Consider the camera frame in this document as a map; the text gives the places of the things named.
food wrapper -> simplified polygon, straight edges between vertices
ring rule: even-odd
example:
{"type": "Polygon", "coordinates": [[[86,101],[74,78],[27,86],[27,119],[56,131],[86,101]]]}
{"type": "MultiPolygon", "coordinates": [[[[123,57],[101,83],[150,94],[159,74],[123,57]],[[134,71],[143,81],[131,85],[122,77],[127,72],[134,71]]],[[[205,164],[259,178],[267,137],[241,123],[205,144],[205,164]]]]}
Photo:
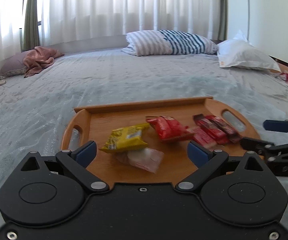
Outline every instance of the food wrapper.
{"type": "Polygon", "coordinates": [[[215,124],[213,124],[210,120],[206,119],[204,115],[194,115],[194,122],[200,126],[204,132],[206,132],[209,136],[211,136],[218,144],[226,144],[229,143],[229,140],[222,130],[220,130],[215,124]]]}
{"type": "Polygon", "coordinates": [[[145,148],[148,144],[142,140],[142,131],[147,128],[149,128],[148,123],[115,129],[100,150],[116,153],[145,148]]]}
{"type": "Polygon", "coordinates": [[[147,116],[148,122],[162,142],[176,142],[193,139],[194,133],[187,131],[179,121],[169,116],[147,116]]]}
{"type": "Polygon", "coordinates": [[[189,132],[193,132],[193,140],[196,141],[199,145],[203,146],[206,149],[214,147],[217,143],[213,140],[206,132],[202,130],[199,126],[190,127],[189,132]]]}
{"type": "Polygon", "coordinates": [[[228,123],[226,123],[222,118],[214,115],[205,116],[206,119],[210,120],[214,123],[218,128],[220,128],[224,133],[227,134],[228,139],[232,143],[238,143],[241,140],[241,136],[239,133],[231,127],[228,123]]]}
{"type": "Polygon", "coordinates": [[[163,152],[150,148],[116,154],[116,158],[122,163],[153,173],[156,173],[163,156],[163,152]]]}

bed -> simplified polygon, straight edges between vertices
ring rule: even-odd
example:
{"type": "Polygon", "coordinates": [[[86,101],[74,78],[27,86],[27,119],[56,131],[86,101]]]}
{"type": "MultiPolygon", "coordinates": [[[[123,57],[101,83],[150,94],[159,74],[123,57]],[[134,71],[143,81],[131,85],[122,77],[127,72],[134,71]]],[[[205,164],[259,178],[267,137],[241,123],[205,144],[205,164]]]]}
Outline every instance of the bed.
{"type": "MultiPolygon", "coordinates": [[[[66,54],[33,77],[10,77],[0,87],[0,186],[30,150],[59,151],[76,106],[208,95],[242,113],[262,139],[288,143],[288,134],[262,128],[265,119],[288,118],[288,83],[274,73],[219,68],[214,55],[96,50],[66,54]]],[[[288,178],[279,179],[288,192],[288,178]]],[[[288,207],[282,223],[288,229],[288,207]]]]}

brown cloth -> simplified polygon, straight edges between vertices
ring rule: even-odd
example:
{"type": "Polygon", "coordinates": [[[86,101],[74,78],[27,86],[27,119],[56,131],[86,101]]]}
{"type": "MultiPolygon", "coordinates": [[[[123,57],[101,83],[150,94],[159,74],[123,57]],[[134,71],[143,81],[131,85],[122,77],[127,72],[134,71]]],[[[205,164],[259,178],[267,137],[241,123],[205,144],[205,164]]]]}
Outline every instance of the brown cloth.
{"type": "Polygon", "coordinates": [[[61,57],[64,54],[57,49],[35,47],[23,59],[23,64],[26,66],[24,77],[31,77],[39,74],[43,69],[53,65],[54,59],[61,57]]]}

blue gripper pad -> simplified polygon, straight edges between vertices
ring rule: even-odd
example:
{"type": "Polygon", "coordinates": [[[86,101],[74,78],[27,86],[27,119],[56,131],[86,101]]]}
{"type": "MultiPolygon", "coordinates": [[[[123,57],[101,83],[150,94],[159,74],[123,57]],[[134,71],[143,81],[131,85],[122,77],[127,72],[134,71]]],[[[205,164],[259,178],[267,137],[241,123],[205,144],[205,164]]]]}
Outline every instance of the blue gripper pad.
{"type": "Polygon", "coordinates": [[[92,142],[87,147],[78,152],[75,161],[82,167],[86,168],[96,156],[96,143],[92,142]]]}
{"type": "Polygon", "coordinates": [[[288,132],[288,121],[266,120],[263,127],[267,131],[288,132]]]}
{"type": "Polygon", "coordinates": [[[213,153],[201,145],[197,145],[196,142],[191,141],[187,145],[187,156],[194,163],[194,165],[199,168],[212,158],[213,153]]]}

wooden tray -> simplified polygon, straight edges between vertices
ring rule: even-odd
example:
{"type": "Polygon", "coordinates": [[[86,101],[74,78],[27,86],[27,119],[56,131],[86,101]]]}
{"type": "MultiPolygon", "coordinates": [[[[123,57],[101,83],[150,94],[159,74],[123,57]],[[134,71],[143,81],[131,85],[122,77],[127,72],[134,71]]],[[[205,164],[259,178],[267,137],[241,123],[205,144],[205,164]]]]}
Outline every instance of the wooden tray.
{"type": "MultiPolygon", "coordinates": [[[[213,114],[223,118],[223,112],[229,111],[245,125],[246,129],[240,133],[242,136],[259,139],[258,133],[245,117],[228,105],[212,100],[212,97],[85,106],[74,108],[74,110],[76,115],[71,119],[64,132],[62,150],[68,149],[73,129],[80,133],[80,146],[93,140],[97,147],[101,148],[113,129],[144,123],[146,115],[172,116],[183,125],[194,126],[192,116],[195,114],[213,114]]],[[[150,148],[165,154],[156,174],[122,164],[113,154],[100,150],[97,151],[96,158],[87,167],[87,170],[108,183],[110,187],[114,182],[172,182],[175,185],[196,170],[186,153],[189,141],[163,144],[151,127],[143,132],[143,140],[148,143],[150,148]]],[[[225,150],[232,156],[241,156],[245,152],[239,144],[217,146],[216,148],[225,150]]]]}

